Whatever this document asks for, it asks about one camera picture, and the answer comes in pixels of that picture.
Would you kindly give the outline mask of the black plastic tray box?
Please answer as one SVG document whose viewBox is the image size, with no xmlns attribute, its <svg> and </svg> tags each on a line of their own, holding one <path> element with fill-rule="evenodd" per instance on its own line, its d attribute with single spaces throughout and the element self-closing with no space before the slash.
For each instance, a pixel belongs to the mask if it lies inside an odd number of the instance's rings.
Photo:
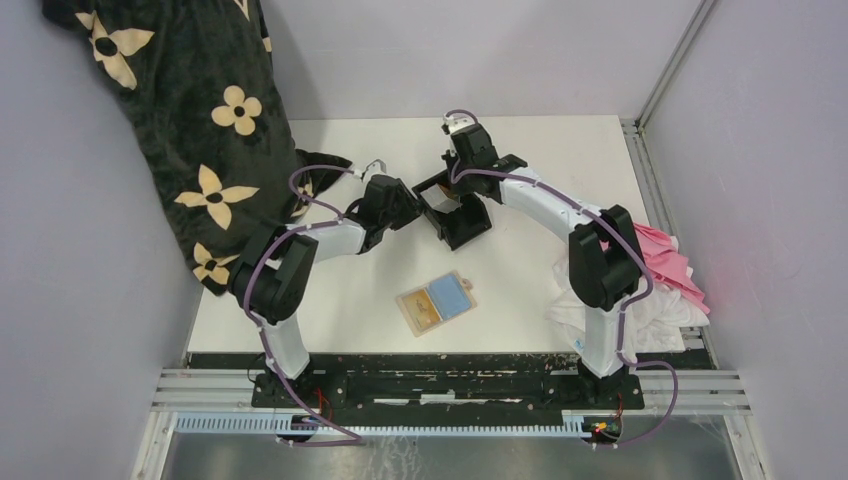
<svg viewBox="0 0 848 480">
<path fill-rule="evenodd" d="M 444 170 L 412 187 L 420 202 L 423 215 L 435 228 L 439 240 L 452 251 L 462 248 L 492 228 L 485 204 L 474 194 L 459 196 L 461 206 L 449 214 L 433 211 L 423 200 L 421 193 L 436 184 L 448 186 L 449 174 Z"/>
</svg>

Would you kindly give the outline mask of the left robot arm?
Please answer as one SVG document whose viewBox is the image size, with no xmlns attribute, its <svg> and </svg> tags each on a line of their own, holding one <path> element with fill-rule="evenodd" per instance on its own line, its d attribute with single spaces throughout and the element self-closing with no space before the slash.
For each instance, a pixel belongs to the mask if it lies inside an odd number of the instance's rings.
<svg viewBox="0 0 848 480">
<path fill-rule="evenodd" d="M 297 312 L 312 268 L 324 260 L 361 255 L 422 214 L 422 205 L 395 177 L 373 176 L 364 195 L 340 217 L 303 225 L 261 222 L 231 269 L 227 291 L 258 328 L 276 392 L 291 406 L 307 404 L 314 379 L 303 373 L 310 354 Z"/>
</svg>

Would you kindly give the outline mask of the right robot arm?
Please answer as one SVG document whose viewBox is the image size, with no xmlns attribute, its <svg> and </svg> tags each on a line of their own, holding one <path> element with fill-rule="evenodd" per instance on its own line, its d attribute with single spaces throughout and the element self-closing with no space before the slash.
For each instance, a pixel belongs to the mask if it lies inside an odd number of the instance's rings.
<svg viewBox="0 0 848 480">
<path fill-rule="evenodd" d="M 568 280 L 585 307 L 585 336 L 577 347 L 590 372 L 577 382 L 580 400 L 602 408 L 618 393 L 613 377 L 625 365 L 622 312 L 637 293 L 646 265 L 630 213 L 574 199 L 545 182 L 523 159 L 498 154 L 487 130 L 468 116 L 446 116 L 450 147 L 443 156 L 449 188 L 476 194 L 538 222 L 566 243 Z"/>
</svg>

